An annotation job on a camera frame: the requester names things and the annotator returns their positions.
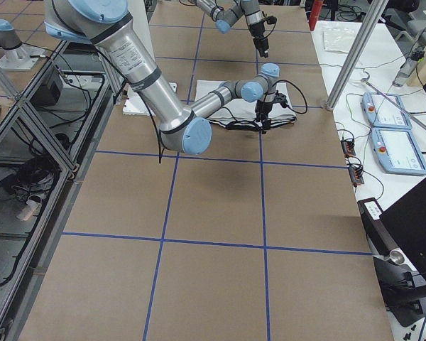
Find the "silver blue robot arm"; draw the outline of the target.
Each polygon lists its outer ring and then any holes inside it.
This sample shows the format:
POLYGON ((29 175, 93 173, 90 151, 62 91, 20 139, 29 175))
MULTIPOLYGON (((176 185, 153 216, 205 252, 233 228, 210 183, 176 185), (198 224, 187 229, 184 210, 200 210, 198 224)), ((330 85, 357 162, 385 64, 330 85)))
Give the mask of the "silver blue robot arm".
POLYGON ((268 34, 274 18, 257 1, 157 1, 148 13, 142 1, 45 1, 46 33, 59 40, 92 46, 122 80, 131 96, 139 97, 151 113, 158 140, 157 153, 199 155, 212 140, 209 118, 236 112, 241 102, 250 119, 237 119, 238 129, 265 133, 283 124, 273 115, 277 107, 290 107, 279 87, 280 68, 266 58, 268 34), (227 65, 210 60, 210 73, 249 71, 246 80, 220 82, 202 96, 196 94, 195 74, 200 52, 232 50, 238 33, 225 30, 244 24, 252 39, 251 57, 227 65))
POLYGON ((234 4, 228 9, 220 6, 217 1, 194 0, 189 3, 202 9, 215 22, 216 28, 221 33, 229 32, 233 25, 244 17, 255 49, 262 58, 268 57, 268 37, 272 31, 266 34, 265 24, 272 25, 274 29, 277 18, 265 15, 259 1, 233 1, 234 4))

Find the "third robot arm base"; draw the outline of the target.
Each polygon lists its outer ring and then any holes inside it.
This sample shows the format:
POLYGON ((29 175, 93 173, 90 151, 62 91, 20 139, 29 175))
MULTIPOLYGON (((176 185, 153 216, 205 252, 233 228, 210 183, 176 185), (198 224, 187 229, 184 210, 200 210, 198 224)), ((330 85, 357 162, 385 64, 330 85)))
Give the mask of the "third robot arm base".
POLYGON ((5 19, 0 19, 0 49, 4 56, 0 58, 0 68, 11 71, 28 71, 45 57, 45 49, 25 45, 14 27, 5 19))

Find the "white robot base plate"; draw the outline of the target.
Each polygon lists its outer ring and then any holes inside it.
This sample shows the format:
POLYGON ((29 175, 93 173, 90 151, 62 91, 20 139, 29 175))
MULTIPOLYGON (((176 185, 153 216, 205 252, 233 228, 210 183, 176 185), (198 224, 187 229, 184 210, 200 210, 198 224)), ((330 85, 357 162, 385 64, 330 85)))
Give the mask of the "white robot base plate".
POLYGON ((168 85, 160 86, 160 81, 153 84, 149 90, 142 92, 135 92, 131 88, 131 84, 127 84, 127 97, 123 108, 124 115, 144 115, 148 116, 153 113, 153 110, 146 109, 145 103, 141 99, 140 95, 143 94, 143 98, 146 103, 151 107, 158 100, 167 99, 171 93, 176 95, 177 84, 169 82, 168 85))

